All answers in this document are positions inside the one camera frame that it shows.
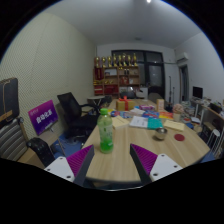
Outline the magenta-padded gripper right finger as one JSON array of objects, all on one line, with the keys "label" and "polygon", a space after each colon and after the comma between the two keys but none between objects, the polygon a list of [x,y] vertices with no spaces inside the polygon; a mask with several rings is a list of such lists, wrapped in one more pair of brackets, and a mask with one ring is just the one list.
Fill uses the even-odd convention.
[{"label": "magenta-padded gripper right finger", "polygon": [[182,169],[166,154],[155,154],[135,144],[130,145],[130,155],[141,183],[147,185]]}]

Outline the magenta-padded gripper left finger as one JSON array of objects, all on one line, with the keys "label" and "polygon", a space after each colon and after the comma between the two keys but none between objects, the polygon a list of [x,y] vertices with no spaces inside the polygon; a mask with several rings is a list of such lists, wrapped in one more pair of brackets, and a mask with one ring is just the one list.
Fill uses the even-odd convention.
[{"label": "magenta-padded gripper left finger", "polygon": [[93,157],[94,146],[89,145],[69,157],[58,157],[45,171],[82,186]]}]

